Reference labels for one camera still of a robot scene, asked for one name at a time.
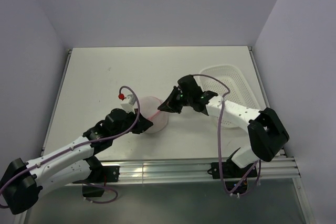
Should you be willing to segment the white mesh laundry bag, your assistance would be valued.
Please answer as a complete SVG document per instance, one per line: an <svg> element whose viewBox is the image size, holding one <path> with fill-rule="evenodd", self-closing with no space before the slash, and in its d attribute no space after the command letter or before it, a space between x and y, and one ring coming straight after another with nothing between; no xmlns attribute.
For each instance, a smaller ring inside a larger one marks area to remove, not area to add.
<svg viewBox="0 0 336 224"><path fill-rule="evenodd" d="M162 100L147 96L139 99L141 115L153 123L153 125L145 131L146 134L154 134L164 129L168 123L168 113L158 110L162 104Z"/></svg>

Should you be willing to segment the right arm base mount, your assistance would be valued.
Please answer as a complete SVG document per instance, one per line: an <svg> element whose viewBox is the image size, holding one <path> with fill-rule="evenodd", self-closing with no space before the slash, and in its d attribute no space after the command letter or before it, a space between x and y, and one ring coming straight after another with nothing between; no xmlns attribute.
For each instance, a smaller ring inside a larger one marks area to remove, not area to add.
<svg viewBox="0 0 336 224"><path fill-rule="evenodd" d="M238 151L234 151L232 155L225 161L222 162L222 176L224 179L232 179L232 178L239 178L239 180L236 181L230 181L230 182L225 182L225 186L228 191L231 191L241 180L241 178L251 169L253 168L247 176L243 179L242 183L237 187L237 189L233 192L234 195L241 196L245 195L248 192L250 192L252 189L254 189L260 179L260 173L261 173L261 161L256 162L256 164L249 164L245 168L239 168L236 164L233 163L232 157L233 155ZM248 186L248 178L256 178L256 181L254 184L249 188Z"/></svg>

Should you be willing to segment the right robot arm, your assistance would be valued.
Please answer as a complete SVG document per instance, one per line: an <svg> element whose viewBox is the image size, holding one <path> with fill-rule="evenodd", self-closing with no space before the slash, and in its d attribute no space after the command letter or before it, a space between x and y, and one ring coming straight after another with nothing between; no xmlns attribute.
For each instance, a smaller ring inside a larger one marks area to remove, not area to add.
<svg viewBox="0 0 336 224"><path fill-rule="evenodd" d="M249 143L226 160L230 175L240 176L248 165L257 161L272 161L289 141L289 134L273 109L249 108L227 100L227 93L219 95L204 91L191 74L180 78L177 83L158 110L181 113L185 106L189 106L198 113L218 118L218 123L228 121L248 134Z"/></svg>

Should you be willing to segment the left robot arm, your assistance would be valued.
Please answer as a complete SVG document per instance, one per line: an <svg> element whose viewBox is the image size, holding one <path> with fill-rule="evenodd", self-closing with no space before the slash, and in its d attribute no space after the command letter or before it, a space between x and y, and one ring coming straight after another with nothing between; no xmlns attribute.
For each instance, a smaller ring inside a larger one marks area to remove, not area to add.
<svg viewBox="0 0 336 224"><path fill-rule="evenodd" d="M138 111L113 109L105 119L70 144L39 158L12 161L1 179L1 208L14 215L31 208L43 195L70 183L103 182L103 166L96 154L129 132L141 134L153 126Z"/></svg>

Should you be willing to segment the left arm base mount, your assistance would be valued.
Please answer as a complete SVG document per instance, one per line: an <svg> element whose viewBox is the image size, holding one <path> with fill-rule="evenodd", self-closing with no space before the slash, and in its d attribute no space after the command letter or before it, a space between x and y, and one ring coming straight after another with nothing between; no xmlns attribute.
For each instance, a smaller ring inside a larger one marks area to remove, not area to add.
<svg viewBox="0 0 336 224"><path fill-rule="evenodd" d="M120 166L103 166L95 156L86 158L85 161L89 165L90 173L82 184L81 192L84 200L93 204L107 204L116 201L118 192L107 184L118 182ZM112 199L107 201L94 200L94 198L102 197L108 191L113 192L114 197Z"/></svg>

